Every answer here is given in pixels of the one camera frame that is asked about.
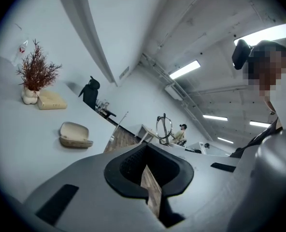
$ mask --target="beige case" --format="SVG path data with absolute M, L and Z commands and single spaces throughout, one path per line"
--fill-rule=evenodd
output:
M 66 147 L 88 148 L 93 142 L 88 140 L 89 131 L 85 126 L 64 122 L 60 128 L 60 143 Z
M 37 104 L 40 110 L 67 108 L 67 103 L 59 94 L 45 89 L 40 91 Z

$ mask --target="wooden floor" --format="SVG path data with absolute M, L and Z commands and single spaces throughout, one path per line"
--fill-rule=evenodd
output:
M 104 152 L 118 150 L 122 147 L 137 144 L 140 141 L 128 131 L 120 127 L 116 130 L 113 136 L 114 141 L 108 142 Z M 147 166 L 142 174 L 141 187 L 148 190 L 148 207 L 158 217 L 161 199 L 161 188 L 159 187 Z

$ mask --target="fluorescent light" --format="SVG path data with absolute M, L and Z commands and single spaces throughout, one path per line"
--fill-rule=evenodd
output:
M 228 143 L 230 143 L 230 144 L 232 144 L 233 142 L 232 141 L 229 141 L 229 140 L 227 140 L 227 139 L 223 139 L 223 138 L 220 138 L 220 137 L 217 137 L 219 140 L 222 140 L 222 141 L 225 141 L 225 142 L 228 142 Z
M 226 117 L 217 117 L 217 116 L 210 116 L 210 115 L 203 115 L 203 117 L 228 121 L 228 119 Z
M 172 78 L 172 79 L 178 78 L 179 76 L 184 75 L 184 74 L 186 74 L 186 73 L 188 73 L 190 71 L 193 71 L 193 70 L 195 70 L 195 69 L 197 69 L 199 67 L 200 67 L 199 62 L 198 61 L 193 61 L 192 63 L 186 65 L 185 67 L 181 68 L 180 70 L 172 73 L 170 75 L 170 78 Z
M 286 24 L 264 29 L 256 33 L 241 37 L 234 41 L 237 45 L 239 40 L 245 40 L 249 45 L 256 45 L 262 40 L 274 41 L 286 38 Z
M 271 125 L 271 124 L 255 122 L 255 121 L 250 121 L 249 124 L 252 126 L 260 126 L 260 127 L 265 127 L 265 128 L 267 128 Z

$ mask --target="yellow shirt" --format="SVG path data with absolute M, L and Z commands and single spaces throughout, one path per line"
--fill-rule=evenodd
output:
M 170 142 L 170 143 L 173 143 L 173 144 L 175 144 L 175 143 L 177 143 L 177 142 L 179 142 L 181 140 L 184 140 L 184 139 L 186 139 L 185 131 L 184 130 L 179 130 L 176 134 L 173 135 L 173 137 L 174 137 L 174 139 L 171 140 L 171 142 Z

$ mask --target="table leg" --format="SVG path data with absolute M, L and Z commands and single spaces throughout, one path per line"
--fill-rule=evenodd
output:
M 148 132 L 145 133 L 145 135 L 143 136 L 143 138 L 141 139 L 139 143 L 142 143 L 147 135 L 148 135 Z

